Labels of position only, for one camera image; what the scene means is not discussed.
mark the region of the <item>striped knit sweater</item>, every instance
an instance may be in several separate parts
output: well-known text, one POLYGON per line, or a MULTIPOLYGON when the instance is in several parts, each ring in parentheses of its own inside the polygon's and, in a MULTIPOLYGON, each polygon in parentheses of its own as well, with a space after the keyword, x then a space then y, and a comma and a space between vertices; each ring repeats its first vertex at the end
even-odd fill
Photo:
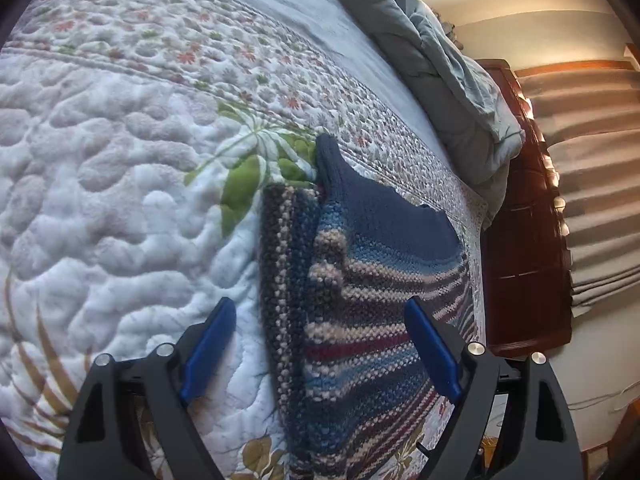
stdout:
POLYGON ((466 256, 444 212, 359 176, 330 136, 316 190, 264 193, 260 302, 293 478, 369 478, 435 393, 402 318, 418 295, 474 329, 466 256))

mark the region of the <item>floral quilt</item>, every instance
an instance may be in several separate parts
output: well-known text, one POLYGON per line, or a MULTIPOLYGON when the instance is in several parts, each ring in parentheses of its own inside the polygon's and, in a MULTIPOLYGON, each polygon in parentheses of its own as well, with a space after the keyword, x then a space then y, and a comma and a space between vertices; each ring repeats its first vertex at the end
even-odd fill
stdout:
MULTIPOLYGON (((446 211, 483 340, 484 203, 313 44, 236 0, 32 1, 0 53, 0 416, 44 480, 95 355, 145 356, 222 296, 238 329, 191 415, 227 477, 284 478, 258 317, 260 190, 312 182, 321 132, 361 174, 446 211)), ((375 478, 415 476, 415 442, 432 447, 450 410, 434 398, 375 478)))

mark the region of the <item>red wooden cabinet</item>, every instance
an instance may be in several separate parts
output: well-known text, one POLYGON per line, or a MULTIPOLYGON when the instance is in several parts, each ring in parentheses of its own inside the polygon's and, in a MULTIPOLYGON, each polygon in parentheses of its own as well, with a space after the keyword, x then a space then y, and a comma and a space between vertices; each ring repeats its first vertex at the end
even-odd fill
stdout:
POLYGON ((568 252, 557 181, 530 105, 506 61, 478 63, 527 134, 510 164, 504 204, 481 238, 487 344, 495 354, 520 356, 571 341, 568 252))

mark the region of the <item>curtain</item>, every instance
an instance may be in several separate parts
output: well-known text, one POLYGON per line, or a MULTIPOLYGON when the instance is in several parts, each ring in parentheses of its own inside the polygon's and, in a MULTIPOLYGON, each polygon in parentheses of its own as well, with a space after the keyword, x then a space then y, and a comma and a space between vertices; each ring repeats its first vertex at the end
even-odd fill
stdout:
POLYGON ((582 69, 519 82, 558 174, 579 315, 640 283, 640 73, 582 69))

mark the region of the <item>gray blanket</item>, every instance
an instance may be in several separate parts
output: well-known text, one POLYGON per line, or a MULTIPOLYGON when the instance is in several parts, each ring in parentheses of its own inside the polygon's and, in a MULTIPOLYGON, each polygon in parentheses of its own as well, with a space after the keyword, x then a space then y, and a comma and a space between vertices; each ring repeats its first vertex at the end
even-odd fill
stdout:
POLYGON ((525 139, 491 77, 463 56, 420 0, 340 0, 427 112, 459 176, 488 203, 504 200, 509 161, 525 139))

